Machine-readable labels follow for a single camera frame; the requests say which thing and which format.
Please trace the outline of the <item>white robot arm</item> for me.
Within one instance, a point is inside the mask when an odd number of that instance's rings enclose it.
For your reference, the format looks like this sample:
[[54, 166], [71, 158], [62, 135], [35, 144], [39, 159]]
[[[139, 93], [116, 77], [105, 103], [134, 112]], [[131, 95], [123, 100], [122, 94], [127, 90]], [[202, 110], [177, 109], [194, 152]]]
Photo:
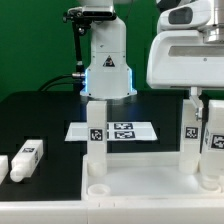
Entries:
[[[92, 31], [91, 63], [84, 93], [94, 98], [133, 94], [126, 64], [126, 27], [116, 3], [129, 0], [78, 0], [69, 12], [79, 32]], [[156, 0], [161, 10], [148, 58], [147, 84], [156, 89], [187, 89], [196, 116], [204, 89], [224, 88], [224, 0]]]

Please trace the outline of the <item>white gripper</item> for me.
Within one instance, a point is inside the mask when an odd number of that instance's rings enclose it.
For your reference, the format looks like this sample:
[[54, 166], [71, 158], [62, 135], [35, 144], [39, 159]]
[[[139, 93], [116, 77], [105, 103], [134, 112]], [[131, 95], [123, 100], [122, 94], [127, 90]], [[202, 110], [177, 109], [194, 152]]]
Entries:
[[147, 83], [152, 88], [191, 87], [189, 99], [201, 120], [201, 88], [224, 87], [224, 0], [156, 0], [156, 5], [160, 16]]

